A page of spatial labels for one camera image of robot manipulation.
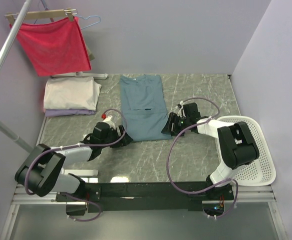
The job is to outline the blue t shirt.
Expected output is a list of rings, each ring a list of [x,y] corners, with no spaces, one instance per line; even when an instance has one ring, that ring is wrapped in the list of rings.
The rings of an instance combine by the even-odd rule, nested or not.
[[[161,77],[144,74],[120,76],[121,112],[127,121],[127,133],[135,142],[170,140],[161,131],[168,121]]]

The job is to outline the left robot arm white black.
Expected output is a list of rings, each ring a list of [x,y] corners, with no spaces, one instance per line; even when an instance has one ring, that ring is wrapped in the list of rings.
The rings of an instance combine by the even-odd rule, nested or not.
[[[30,195],[44,197],[52,191],[62,174],[64,163],[92,161],[106,147],[120,148],[132,143],[123,125],[112,127],[109,121],[98,122],[82,141],[65,147],[35,146],[15,174],[15,181]]]

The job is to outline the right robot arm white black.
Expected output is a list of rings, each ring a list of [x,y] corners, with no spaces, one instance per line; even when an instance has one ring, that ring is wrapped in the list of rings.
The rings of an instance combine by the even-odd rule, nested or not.
[[[178,107],[179,112],[169,114],[161,132],[178,138],[190,130],[213,137],[219,144],[221,157],[218,167],[207,177],[207,186],[202,190],[183,190],[173,182],[169,172],[170,157],[166,160],[168,179],[183,194],[196,195],[205,192],[208,198],[215,200],[222,195],[222,187],[231,183],[239,170],[259,158],[259,149],[247,123],[223,122],[212,116],[202,116],[196,103],[180,104]]]

